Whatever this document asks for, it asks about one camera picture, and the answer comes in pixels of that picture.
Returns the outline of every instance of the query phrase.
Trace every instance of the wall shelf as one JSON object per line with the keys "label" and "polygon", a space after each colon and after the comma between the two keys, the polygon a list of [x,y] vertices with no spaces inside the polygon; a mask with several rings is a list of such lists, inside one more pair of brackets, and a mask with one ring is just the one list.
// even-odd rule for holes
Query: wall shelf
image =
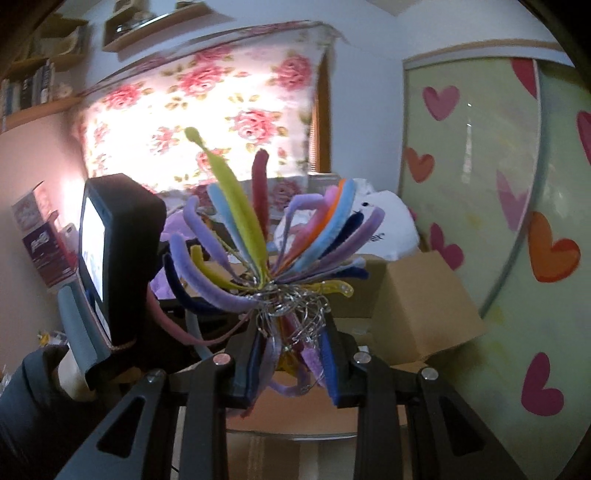
{"label": "wall shelf", "polygon": [[42,38],[64,38],[72,33],[76,27],[86,25],[88,20],[81,18],[65,18],[60,14],[53,14],[41,25]]}
{"label": "wall shelf", "polygon": [[7,77],[19,77],[22,74],[35,71],[43,66],[48,59],[54,63],[57,72],[66,72],[80,63],[84,57],[86,57],[85,53],[66,53],[63,55],[55,55],[53,57],[33,57],[26,60],[15,61],[10,65]]}
{"label": "wall shelf", "polygon": [[6,131],[27,124],[38,118],[69,110],[82,101],[80,97],[68,97],[53,102],[35,105],[6,117]]}
{"label": "wall shelf", "polygon": [[139,40],[152,35],[153,33],[159,32],[168,27],[172,27],[173,25],[192,20],[193,18],[209,15],[211,13],[213,13],[213,10],[211,10],[205,2],[199,2],[194,5],[189,5],[188,7],[179,8],[178,10],[170,12],[169,14],[160,15],[159,17],[154,18],[153,20],[150,20],[137,28],[134,28],[132,31],[127,32],[126,34],[123,34],[112,41],[109,41],[113,35],[113,33],[110,33],[112,32],[112,30],[110,30],[112,26],[109,25],[109,22],[111,21],[111,19],[109,19],[105,24],[105,43],[103,46],[103,51],[121,51],[124,48],[138,42]]}

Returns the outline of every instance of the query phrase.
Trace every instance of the pink cable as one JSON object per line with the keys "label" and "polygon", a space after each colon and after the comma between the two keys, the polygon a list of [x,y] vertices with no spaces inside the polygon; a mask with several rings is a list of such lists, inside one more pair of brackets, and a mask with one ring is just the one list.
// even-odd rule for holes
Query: pink cable
{"label": "pink cable", "polygon": [[151,313],[152,318],[154,321],[160,325],[162,330],[168,333],[172,338],[178,340],[183,345],[200,345],[200,346],[210,346],[216,345],[217,343],[222,343],[224,340],[228,339],[236,330],[238,330],[242,324],[248,320],[248,316],[245,315],[242,320],[240,320],[229,332],[224,333],[221,337],[214,338],[213,340],[200,340],[195,338],[189,332],[183,330],[179,325],[174,323],[172,319],[168,317],[160,307],[158,303],[158,299],[152,289],[148,286],[148,295],[146,298],[146,305],[148,307],[148,311]]}

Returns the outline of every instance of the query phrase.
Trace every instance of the box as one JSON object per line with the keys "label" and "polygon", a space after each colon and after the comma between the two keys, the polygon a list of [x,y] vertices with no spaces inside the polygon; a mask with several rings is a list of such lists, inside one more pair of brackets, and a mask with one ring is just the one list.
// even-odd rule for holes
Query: box
{"label": "box", "polygon": [[38,183],[12,205],[12,214],[24,235],[40,227],[49,219],[53,211],[43,182]]}
{"label": "box", "polygon": [[[350,299],[329,296],[335,324],[358,345],[369,346],[395,368],[418,372],[429,356],[485,333],[476,306],[438,252],[396,262],[364,257],[369,279],[348,281],[355,288]],[[294,381],[284,372],[274,378]],[[332,439],[356,434],[357,412],[338,410],[318,386],[299,398],[282,398],[267,388],[250,417],[228,419],[227,426],[293,439]]]}
{"label": "box", "polygon": [[354,295],[329,296],[335,323],[390,365],[424,361],[482,335],[486,327],[438,252],[396,262],[367,256],[368,280]]}
{"label": "box", "polygon": [[57,212],[26,235],[22,242],[45,285],[50,288],[76,272],[76,253],[64,243],[54,224]]}

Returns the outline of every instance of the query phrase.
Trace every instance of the orange heart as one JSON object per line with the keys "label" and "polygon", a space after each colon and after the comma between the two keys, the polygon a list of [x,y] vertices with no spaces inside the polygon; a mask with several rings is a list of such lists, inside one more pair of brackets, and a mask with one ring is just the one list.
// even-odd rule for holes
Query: orange heart
{"label": "orange heart", "polygon": [[579,246],[570,238],[553,244],[552,228],[543,213],[533,213],[527,239],[531,269],[537,281],[553,283],[563,280],[579,266]]}
{"label": "orange heart", "polygon": [[433,168],[435,168],[435,158],[433,158],[433,155],[425,154],[419,157],[414,148],[405,148],[404,158],[407,161],[410,174],[417,183],[427,180]]}

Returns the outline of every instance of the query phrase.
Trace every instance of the wooden window frame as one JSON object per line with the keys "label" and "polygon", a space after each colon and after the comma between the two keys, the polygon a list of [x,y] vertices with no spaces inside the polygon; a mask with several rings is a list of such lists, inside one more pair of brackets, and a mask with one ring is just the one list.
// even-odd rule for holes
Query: wooden window frame
{"label": "wooden window frame", "polygon": [[312,110],[314,138],[311,148],[314,149],[314,172],[330,173],[330,76],[329,56],[326,53],[318,70],[316,98]]}

